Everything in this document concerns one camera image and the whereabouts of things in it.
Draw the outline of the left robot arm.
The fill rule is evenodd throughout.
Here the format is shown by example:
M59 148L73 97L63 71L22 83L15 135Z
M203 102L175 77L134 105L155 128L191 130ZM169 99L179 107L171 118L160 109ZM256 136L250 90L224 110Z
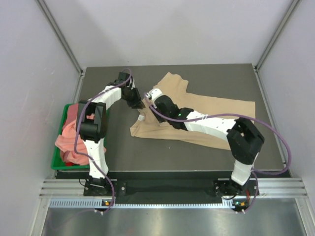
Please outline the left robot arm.
M104 140L108 127L107 110L121 99L132 109L145 107L130 69L120 72L118 78L98 95L78 103L74 151L86 156L90 166L84 196L115 193L107 176L109 168L105 160Z

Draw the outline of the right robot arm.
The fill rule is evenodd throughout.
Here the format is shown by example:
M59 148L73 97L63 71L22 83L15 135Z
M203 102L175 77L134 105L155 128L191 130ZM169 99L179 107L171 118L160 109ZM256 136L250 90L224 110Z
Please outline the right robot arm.
M191 108L179 108L161 90L153 89L145 99L158 122L167 122L173 128L199 132L228 142L235 159L229 182L218 192L224 195L240 195L248 188L254 162L264 144L264 137L247 118L209 118Z

